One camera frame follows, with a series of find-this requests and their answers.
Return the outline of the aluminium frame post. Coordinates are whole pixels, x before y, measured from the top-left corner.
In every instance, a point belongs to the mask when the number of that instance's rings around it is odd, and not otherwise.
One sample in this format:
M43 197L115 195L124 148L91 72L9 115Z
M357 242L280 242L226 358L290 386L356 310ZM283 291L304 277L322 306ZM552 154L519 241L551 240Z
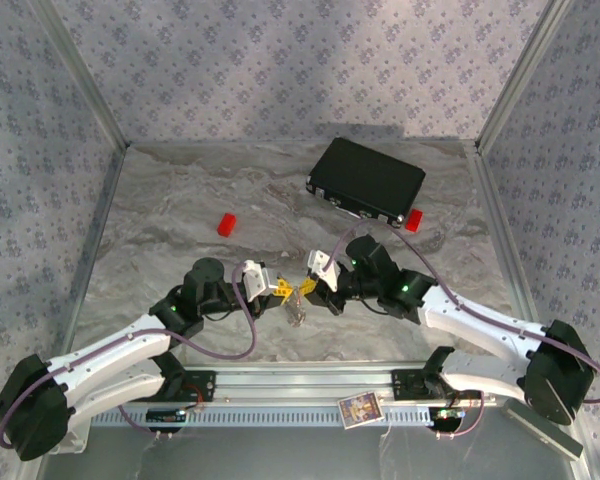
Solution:
M116 150L125 152L128 142L52 0L26 1L56 48L103 133Z
M503 90L476 138L475 146L479 155L486 155L492 148L573 3L574 0L547 0Z

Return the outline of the small printed card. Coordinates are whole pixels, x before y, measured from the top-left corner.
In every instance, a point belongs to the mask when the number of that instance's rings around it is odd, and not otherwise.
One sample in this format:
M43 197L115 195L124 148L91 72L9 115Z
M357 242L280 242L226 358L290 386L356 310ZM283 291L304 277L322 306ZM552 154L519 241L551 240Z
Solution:
M375 392L365 392L341 399L338 410L346 430L379 422L384 413Z

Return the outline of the grey metal bar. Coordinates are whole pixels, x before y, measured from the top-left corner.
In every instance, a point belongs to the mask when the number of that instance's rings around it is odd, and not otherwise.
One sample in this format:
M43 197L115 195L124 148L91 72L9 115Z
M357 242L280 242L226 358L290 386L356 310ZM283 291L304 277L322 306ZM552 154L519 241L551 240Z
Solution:
M581 458L583 445L549 420L516 399L509 398L502 407L503 413L518 422L536 439L560 453L570 461Z

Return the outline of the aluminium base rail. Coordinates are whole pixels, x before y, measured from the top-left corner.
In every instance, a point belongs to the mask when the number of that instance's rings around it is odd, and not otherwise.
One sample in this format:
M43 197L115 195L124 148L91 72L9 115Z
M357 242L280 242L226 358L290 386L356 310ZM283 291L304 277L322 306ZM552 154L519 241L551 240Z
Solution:
M477 407L475 394L449 400L394 399L395 370L419 370L421 362L225 363L186 368L183 391L193 399L231 406L333 406L338 400L374 392L380 404Z

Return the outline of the aluminium table side rail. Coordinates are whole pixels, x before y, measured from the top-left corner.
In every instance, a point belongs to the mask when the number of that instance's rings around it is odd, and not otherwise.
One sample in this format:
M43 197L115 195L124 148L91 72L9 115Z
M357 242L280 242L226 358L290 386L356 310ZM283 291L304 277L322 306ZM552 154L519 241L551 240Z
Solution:
M469 169L476 183L478 197L486 215L487 225L499 267L514 312L524 320L539 322L528 281L510 230L506 212L488 163L474 142L466 144Z
M69 290L68 313L63 322L62 343L58 346L57 353L68 353L73 344L77 319L88 290L127 149L127 146L123 146L113 154L104 176L103 186L99 191L95 210L88 223L87 235L83 242L81 256Z

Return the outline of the black case with metal latches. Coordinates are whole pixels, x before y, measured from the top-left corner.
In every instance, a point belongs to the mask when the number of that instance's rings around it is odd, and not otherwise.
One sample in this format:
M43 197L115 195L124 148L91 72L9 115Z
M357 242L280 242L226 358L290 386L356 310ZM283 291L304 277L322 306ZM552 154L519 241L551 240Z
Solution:
M306 177L306 190L358 218L404 224L422 187L421 168L345 138L327 147Z

